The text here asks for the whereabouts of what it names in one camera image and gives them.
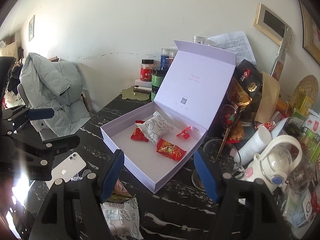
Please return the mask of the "clear acrylic phone stand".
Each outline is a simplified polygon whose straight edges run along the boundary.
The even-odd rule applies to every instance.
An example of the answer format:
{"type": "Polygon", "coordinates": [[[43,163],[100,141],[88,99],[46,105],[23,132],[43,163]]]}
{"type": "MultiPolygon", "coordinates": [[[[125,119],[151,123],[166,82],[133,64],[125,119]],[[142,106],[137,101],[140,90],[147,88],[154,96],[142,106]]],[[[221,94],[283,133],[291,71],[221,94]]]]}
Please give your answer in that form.
{"type": "Polygon", "coordinates": [[[76,175],[74,175],[72,178],[71,178],[71,181],[80,181],[82,180],[84,177],[86,177],[88,174],[91,173],[91,170],[90,169],[85,169],[79,173],[77,173],[76,175]]]}

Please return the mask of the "brown green snack bag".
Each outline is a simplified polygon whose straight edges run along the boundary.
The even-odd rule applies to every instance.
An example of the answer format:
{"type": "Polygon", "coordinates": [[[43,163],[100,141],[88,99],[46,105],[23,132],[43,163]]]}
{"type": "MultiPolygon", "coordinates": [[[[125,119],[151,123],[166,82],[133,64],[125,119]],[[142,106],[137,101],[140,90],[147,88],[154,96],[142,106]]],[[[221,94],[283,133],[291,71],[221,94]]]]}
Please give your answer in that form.
{"type": "Polygon", "coordinates": [[[129,191],[127,191],[125,186],[118,179],[108,201],[113,203],[124,203],[132,199],[133,197],[134,196],[131,193],[129,193],[129,191]]]}

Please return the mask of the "small red snack packet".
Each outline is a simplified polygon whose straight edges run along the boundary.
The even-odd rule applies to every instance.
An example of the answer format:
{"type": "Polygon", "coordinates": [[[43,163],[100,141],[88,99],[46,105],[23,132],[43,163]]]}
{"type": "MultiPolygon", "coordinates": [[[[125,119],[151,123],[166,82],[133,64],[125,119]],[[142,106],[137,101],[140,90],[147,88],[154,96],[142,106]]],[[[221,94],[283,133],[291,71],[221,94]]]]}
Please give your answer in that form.
{"type": "Polygon", "coordinates": [[[139,127],[137,126],[138,124],[143,124],[145,121],[144,120],[136,120],[135,124],[135,130],[134,132],[131,134],[130,139],[131,140],[135,140],[135,141],[144,141],[144,142],[148,142],[149,140],[145,137],[145,135],[142,133],[142,131],[139,129],[139,127]]]}

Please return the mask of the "red plastic propeller fan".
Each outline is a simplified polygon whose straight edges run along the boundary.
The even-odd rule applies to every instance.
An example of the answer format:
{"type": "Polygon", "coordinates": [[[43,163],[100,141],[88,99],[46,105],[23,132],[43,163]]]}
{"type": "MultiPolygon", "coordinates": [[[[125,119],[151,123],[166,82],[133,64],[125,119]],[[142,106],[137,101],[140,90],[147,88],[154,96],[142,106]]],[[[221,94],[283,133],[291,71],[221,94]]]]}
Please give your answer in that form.
{"type": "Polygon", "coordinates": [[[176,134],[176,137],[184,140],[190,140],[192,137],[194,137],[193,127],[188,126],[185,129],[182,129],[178,134],[176,134]]]}

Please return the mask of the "red gold candy packet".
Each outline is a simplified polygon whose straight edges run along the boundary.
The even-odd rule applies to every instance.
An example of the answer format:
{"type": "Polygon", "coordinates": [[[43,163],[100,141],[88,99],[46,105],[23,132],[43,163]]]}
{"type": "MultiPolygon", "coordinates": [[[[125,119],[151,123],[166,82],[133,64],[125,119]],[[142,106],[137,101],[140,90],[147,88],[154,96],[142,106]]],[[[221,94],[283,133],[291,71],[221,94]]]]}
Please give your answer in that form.
{"type": "Polygon", "coordinates": [[[180,161],[186,151],[164,139],[160,139],[156,146],[156,152],[174,161],[180,161]]]}

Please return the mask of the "white printed bread packet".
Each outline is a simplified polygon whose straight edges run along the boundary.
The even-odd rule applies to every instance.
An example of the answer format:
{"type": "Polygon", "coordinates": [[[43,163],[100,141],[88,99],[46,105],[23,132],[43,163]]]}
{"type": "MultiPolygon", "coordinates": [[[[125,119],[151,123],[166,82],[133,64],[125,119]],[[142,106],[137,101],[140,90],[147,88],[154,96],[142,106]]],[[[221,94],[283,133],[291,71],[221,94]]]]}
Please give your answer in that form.
{"type": "Polygon", "coordinates": [[[170,124],[158,111],[155,111],[153,117],[143,121],[141,124],[136,122],[136,126],[146,139],[154,145],[157,145],[163,135],[174,129],[172,124],[170,124]]]}

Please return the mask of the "white smartphone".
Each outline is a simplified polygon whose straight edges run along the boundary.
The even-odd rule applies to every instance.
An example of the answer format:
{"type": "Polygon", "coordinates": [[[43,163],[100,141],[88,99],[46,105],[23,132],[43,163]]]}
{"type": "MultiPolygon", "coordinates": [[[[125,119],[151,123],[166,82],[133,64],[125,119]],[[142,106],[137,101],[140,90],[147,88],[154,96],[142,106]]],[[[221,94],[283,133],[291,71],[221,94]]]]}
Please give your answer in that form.
{"type": "Polygon", "coordinates": [[[52,169],[52,179],[46,181],[48,189],[52,187],[57,179],[62,179],[65,183],[69,182],[76,174],[86,167],[86,162],[77,152],[72,153],[59,165],[52,169]]]}

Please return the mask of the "grey puffer jacket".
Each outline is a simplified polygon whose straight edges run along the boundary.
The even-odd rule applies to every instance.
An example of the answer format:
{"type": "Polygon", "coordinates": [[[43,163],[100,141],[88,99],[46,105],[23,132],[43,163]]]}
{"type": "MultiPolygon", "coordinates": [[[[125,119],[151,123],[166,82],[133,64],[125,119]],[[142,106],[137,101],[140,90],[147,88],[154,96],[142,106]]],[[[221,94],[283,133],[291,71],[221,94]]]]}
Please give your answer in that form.
{"type": "Polygon", "coordinates": [[[27,107],[52,108],[51,119],[32,121],[42,140],[76,133],[91,117],[81,100],[83,80],[73,62],[52,62],[29,53],[20,72],[27,107]]]}

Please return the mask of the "glass mug with spoon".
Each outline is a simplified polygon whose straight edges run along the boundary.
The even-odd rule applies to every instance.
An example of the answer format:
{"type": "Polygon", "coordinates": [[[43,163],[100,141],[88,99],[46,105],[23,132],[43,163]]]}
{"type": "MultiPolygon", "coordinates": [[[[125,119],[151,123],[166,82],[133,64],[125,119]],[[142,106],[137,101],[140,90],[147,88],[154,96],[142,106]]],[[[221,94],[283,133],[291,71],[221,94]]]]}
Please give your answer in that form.
{"type": "Polygon", "coordinates": [[[202,146],[194,153],[195,170],[191,181],[198,190],[204,191],[204,185],[196,167],[196,159],[201,155],[204,155],[210,163],[217,163],[222,173],[227,172],[236,177],[241,176],[243,164],[239,151],[234,141],[225,139],[225,135],[224,128],[211,126],[202,146]]]}

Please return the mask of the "white cinnamoroll kettle bottle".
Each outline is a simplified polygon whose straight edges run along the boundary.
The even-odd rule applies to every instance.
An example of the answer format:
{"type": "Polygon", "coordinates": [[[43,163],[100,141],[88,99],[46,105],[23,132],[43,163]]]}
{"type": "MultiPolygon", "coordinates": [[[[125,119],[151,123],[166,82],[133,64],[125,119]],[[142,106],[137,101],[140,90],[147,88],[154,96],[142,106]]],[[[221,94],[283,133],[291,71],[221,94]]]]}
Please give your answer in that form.
{"type": "Polygon", "coordinates": [[[299,141],[290,135],[273,139],[261,154],[255,154],[245,169],[243,181],[262,179],[270,192],[281,187],[300,164],[303,152],[299,141]]]}

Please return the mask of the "white rolled tube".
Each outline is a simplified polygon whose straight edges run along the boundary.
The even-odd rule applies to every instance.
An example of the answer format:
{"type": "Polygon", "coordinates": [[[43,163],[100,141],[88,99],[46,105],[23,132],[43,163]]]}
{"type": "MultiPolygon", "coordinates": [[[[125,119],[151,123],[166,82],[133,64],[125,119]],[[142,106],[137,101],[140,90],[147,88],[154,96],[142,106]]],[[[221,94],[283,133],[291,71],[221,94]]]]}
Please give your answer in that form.
{"type": "Polygon", "coordinates": [[[253,160],[256,153],[261,153],[266,146],[271,142],[272,136],[269,130],[262,126],[254,135],[238,150],[234,156],[234,161],[241,161],[241,166],[245,166],[253,160]]]}

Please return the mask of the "black gold oatmeal bag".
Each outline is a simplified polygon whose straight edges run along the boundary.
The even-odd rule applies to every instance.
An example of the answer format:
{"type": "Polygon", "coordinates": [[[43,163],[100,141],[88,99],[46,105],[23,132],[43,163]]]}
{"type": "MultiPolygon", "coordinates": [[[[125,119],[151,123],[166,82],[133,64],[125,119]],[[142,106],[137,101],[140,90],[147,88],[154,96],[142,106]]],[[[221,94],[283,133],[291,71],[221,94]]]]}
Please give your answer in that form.
{"type": "Polygon", "coordinates": [[[242,60],[235,68],[222,103],[208,130],[208,136],[222,139],[230,132],[245,108],[259,92],[262,74],[249,61],[242,60]]]}

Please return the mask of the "green leaf coaster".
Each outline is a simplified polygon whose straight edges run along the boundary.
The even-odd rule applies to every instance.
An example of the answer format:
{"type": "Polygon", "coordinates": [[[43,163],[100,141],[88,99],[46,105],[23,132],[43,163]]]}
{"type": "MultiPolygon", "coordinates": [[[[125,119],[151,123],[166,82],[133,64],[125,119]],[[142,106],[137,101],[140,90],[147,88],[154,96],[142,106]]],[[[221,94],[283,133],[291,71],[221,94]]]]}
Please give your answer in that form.
{"type": "Polygon", "coordinates": [[[150,95],[141,92],[135,92],[134,87],[123,89],[120,92],[121,98],[123,100],[136,100],[136,101],[147,101],[149,100],[150,95]]]}

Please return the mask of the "lavender open gift box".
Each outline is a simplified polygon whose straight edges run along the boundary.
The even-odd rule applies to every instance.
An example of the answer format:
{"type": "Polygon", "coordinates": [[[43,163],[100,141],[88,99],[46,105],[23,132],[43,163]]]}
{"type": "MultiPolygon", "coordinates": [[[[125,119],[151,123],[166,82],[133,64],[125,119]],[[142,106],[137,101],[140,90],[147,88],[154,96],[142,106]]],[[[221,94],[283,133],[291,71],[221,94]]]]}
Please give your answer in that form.
{"type": "Polygon", "coordinates": [[[124,152],[125,167],[152,193],[163,187],[203,142],[236,67],[236,54],[187,41],[175,41],[178,52],[153,102],[101,126],[104,143],[124,152]],[[158,111],[174,127],[163,139],[186,151],[180,161],[156,152],[151,142],[131,140],[136,120],[148,120],[158,111]],[[194,137],[176,137],[191,126],[194,137]]]}

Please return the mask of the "brown paper bag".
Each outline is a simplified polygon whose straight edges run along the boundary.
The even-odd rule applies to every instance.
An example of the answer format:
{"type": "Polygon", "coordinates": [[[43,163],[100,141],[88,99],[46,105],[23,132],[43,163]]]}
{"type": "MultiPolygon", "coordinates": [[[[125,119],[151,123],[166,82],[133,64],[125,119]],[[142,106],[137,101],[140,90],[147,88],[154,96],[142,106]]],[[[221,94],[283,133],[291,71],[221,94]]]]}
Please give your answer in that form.
{"type": "Polygon", "coordinates": [[[262,96],[255,121],[267,123],[271,120],[280,94],[279,82],[269,74],[263,72],[262,96]]]}

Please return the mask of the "red label jar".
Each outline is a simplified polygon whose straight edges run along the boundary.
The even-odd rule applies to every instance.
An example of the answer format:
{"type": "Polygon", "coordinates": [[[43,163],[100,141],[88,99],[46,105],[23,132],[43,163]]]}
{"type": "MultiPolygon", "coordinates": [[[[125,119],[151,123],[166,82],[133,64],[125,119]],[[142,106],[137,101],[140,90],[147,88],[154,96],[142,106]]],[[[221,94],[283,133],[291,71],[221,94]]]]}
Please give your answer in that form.
{"type": "Polygon", "coordinates": [[[154,61],[152,59],[142,59],[140,64],[140,80],[151,81],[154,61]]]}

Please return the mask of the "round woven trivet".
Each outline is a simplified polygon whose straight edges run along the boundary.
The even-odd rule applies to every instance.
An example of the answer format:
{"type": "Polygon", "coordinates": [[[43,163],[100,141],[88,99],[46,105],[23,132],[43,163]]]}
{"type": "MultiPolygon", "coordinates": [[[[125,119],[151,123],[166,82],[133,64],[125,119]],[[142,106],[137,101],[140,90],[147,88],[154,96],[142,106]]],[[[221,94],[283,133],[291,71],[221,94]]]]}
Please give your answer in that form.
{"type": "Polygon", "coordinates": [[[316,101],[319,92],[319,84],[317,78],[314,75],[307,75],[299,81],[291,96],[291,106],[294,106],[297,103],[298,98],[302,92],[304,92],[314,102],[316,101]]]}

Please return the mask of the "green black jar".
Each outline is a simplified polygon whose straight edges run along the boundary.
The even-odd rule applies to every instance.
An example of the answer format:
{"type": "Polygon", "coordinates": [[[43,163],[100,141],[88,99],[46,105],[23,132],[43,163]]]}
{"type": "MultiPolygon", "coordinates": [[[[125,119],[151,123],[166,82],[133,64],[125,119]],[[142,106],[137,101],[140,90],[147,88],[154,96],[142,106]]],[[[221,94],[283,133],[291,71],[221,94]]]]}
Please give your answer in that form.
{"type": "Polygon", "coordinates": [[[151,101],[154,100],[168,69],[168,67],[153,67],[151,76],[151,101]]]}

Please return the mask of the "blue label jar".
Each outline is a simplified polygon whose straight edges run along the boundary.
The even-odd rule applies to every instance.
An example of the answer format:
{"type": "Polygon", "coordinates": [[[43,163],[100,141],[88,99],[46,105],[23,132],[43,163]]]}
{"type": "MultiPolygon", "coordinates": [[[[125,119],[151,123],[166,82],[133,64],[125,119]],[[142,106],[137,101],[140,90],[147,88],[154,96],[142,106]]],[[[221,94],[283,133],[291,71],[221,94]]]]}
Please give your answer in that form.
{"type": "Polygon", "coordinates": [[[160,66],[169,68],[177,54],[176,49],[162,48],[160,57],[160,66]]]}

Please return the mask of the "printed paper sheet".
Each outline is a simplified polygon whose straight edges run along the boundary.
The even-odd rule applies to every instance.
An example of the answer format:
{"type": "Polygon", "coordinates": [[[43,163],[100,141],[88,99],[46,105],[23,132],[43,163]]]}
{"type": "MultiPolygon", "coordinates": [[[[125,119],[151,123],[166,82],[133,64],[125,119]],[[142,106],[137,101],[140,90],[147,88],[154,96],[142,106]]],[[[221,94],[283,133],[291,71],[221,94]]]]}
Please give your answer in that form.
{"type": "Polygon", "coordinates": [[[236,54],[236,66],[243,60],[257,66],[253,50],[244,31],[235,31],[207,38],[211,46],[224,49],[236,54]]]}

